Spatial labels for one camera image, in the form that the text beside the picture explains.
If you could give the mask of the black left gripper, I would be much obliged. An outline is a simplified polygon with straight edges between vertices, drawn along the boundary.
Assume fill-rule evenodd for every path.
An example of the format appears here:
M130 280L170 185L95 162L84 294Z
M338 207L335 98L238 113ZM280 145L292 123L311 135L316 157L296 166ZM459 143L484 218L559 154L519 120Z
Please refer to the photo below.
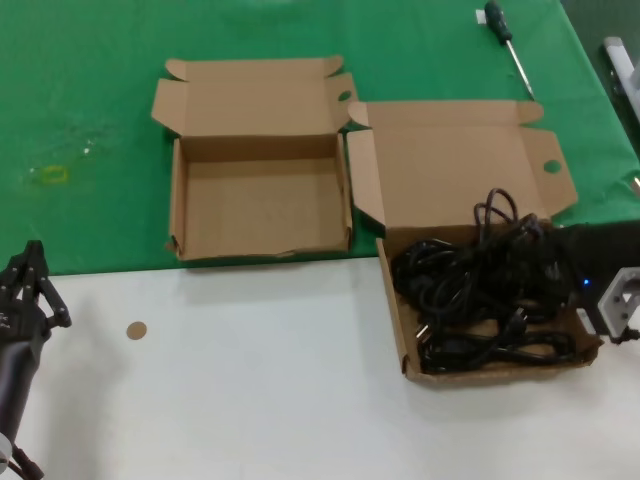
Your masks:
M46 317L39 307L40 297L52 309L51 316ZM39 240L29 240L1 271L1 344L46 342L51 328L71 325L67 306L49 279L44 246Z

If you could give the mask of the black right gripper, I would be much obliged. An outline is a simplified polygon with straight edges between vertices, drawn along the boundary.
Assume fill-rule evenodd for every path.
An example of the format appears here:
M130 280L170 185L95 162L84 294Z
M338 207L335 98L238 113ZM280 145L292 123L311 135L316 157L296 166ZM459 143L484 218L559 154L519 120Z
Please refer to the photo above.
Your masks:
M576 224L552 231L568 257L577 311L600 336L637 336L629 323L639 311L639 225Z

